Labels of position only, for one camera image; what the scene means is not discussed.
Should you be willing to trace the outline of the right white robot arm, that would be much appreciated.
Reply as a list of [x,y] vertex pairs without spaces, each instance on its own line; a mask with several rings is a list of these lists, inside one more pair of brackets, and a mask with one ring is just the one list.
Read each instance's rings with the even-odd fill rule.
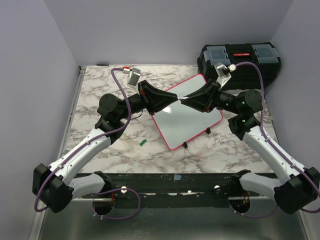
[[202,113],[213,109],[234,113],[235,116],[228,120],[230,131],[250,146],[276,175],[276,178],[268,178],[242,170],[231,178],[230,191],[233,195],[241,196],[245,192],[263,195],[274,200],[287,214],[305,211],[305,206],[318,198],[319,171],[314,167],[306,168],[294,160],[266,133],[263,120],[254,116],[264,111],[259,91],[251,89],[234,96],[223,92],[216,82],[209,80],[180,101]]

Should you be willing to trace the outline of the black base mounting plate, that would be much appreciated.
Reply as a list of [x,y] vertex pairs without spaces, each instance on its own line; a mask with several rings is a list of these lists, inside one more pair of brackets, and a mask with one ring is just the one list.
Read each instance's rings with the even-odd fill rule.
[[[181,180],[174,181],[174,174]],[[236,184],[231,173],[106,173],[102,195],[89,193],[84,199],[113,200],[116,208],[227,208],[229,199],[250,196]]]

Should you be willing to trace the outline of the blue tape piece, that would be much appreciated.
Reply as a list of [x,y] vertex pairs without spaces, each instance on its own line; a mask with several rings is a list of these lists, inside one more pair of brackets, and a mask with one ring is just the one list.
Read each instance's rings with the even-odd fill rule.
[[174,180],[174,181],[180,181],[181,178],[182,178],[182,176],[181,176],[180,174],[174,174],[174,175],[173,175],[173,180]]

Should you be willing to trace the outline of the aluminium table edge rail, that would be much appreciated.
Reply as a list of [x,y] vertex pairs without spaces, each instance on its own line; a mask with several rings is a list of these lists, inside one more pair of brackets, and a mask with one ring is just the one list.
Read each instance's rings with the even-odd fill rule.
[[[72,97],[71,106],[68,111],[67,120],[65,121],[65,127],[64,127],[64,131],[63,131],[63,135],[62,135],[62,140],[61,140],[61,144],[59,146],[56,158],[60,158],[61,156],[63,156],[64,152],[66,150],[69,135],[71,132],[71,125],[72,125],[72,122],[74,119],[76,106],[77,106],[78,99],[80,96],[81,87],[83,84],[83,80],[85,77],[87,66],[82,65],[82,66],[79,66],[78,68],[79,68],[79,73],[78,73],[77,79],[76,79],[75,90],[74,90],[74,94]],[[28,237],[29,240],[38,240],[39,239],[40,231],[41,231],[41,227],[42,227],[42,222],[44,220],[46,209],[47,209],[47,206],[42,201],[40,201],[40,199],[38,199],[38,200],[35,199],[34,207],[35,206],[37,208],[44,208],[44,210],[39,211],[39,212],[37,211],[35,213],[35,217],[33,219],[30,234]]]

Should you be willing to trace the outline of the white marker pen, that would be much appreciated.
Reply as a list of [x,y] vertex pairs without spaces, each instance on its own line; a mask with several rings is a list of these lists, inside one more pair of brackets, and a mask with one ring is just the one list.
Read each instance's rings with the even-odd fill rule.
[[183,96],[183,97],[177,96],[177,99],[180,100],[180,101],[186,100],[188,98],[189,98],[188,96]]

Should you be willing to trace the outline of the black plastic toolbox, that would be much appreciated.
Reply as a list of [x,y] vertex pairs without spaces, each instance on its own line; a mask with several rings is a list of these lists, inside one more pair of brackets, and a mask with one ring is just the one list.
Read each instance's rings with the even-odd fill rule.
[[[198,72],[206,80],[216,80],[218,74],[214,65],[222,63],[225,66],[250,62],[255,64],[261,73],[263,86],[268,87],[277,77],[281,69],[281,58],[275,46],[270,42],[205,45],[197,58]],[[260,89],[261,83],[254,67],[243,65],[231,73],[231,79],[222,88],[227,90]]]

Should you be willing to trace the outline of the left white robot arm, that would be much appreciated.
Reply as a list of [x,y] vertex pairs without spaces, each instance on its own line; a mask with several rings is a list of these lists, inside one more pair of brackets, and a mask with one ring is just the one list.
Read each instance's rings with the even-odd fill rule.
[[73,199],[90,194],[104,198],[110,194],[110,179],[97,171],[77,177],[80,170],[98,153],[111,146],[123,134],[132,114],[147,109],[155,114],[176,102],[175,93],[163,91],[146,80],[138,83],[139,92],[123,99],[107,93],[98,103],[98,122],[89,134],[60,159],[45,166],[39,164],[33,171],[32,193],[36,196],[34,210],[40,212],[39,201],[54,213],[62,211]]

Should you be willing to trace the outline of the pink framed whiteboard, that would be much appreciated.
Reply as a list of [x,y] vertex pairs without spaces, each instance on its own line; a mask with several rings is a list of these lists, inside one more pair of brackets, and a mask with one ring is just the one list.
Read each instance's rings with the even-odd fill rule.
[[199,135],[206,133],[223,120],[222,113],[214,109],[199,112],[176,101],[151,116],[166,146],[175,150]]

